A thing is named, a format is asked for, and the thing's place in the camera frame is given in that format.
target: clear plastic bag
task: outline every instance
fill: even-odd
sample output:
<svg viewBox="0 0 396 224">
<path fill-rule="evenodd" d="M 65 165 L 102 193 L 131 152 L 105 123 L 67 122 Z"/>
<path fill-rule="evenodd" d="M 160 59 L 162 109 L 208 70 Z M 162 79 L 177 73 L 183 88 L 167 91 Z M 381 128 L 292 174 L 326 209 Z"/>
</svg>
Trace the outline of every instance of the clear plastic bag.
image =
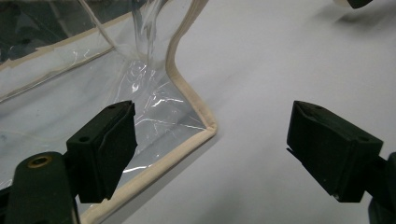
<svg viewBox="0 0 396 224">
<path fill-rule="evenodd" d="M 138 147 L 116 199 L 106 209 L 90 208 L 84 222 L 111 213 L 211 137 L 216 123 L 174 60 L 178 40 L 205 3 L 1 3 L 0 18 L 12 20 L 0 35 L 0 189 L 12 184 L 20 161 L 43 151 L 65 153 L 73 133 L 124 100 L 135 103 Z"/>
</svg>

